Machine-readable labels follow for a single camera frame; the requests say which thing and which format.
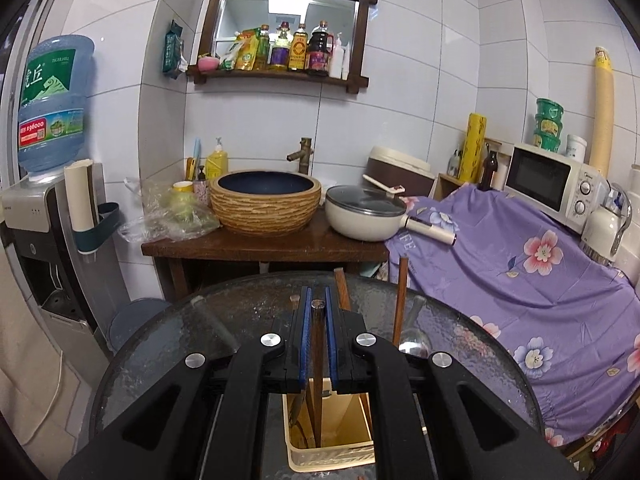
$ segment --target blue water bottle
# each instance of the blue water bottle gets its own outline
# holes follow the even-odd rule
[[[84,108],[94,42],[69,34],[27,58],[18,110],[18,163],[33,177],[61,170],[84,146]]]

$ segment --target round glass tabletop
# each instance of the round glass tabletop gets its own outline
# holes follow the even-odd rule
[[[268,332],[276,313],[292,309],[290,297],[302,286],[334,283],[332,272],[261,274],[206,288],[169,306],[140,328],[111,361],[92,407],[90,438],[186,355],[227,356]],[[396,286],[353,275],[347,275],[347,284],[351,309],[362,314],[367,330],[391,340]],[[410,328],[426,334],[433,351],[450,353],[532,428],[543,431],[540,409],[520,367],[481,326],[408,290],[403,329]]]

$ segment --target microwave door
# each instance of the microwave door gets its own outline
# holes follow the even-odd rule
[[[546,206],[551,210],[546,212],[559,219],[567,206],[564,195],[570,193],[571,186],[567,186],[570,173],[569,164],[538,153],[514,150],[507,186]]]

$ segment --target glass pot lid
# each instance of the glass pot lid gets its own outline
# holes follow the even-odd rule
[[[393,217],[406,212],[406,205],[398,197],[389,197],[379,189],[360,186],[333,186],[326,192],[326,199],[344,209],[371,216]]]

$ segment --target sink basin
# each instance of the sink basin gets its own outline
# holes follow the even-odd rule
[[[211,206],[220,223],[251,236],[283,236],[302,229],[318,208],[321,185],[285,171],[246,170],[211,184]]]

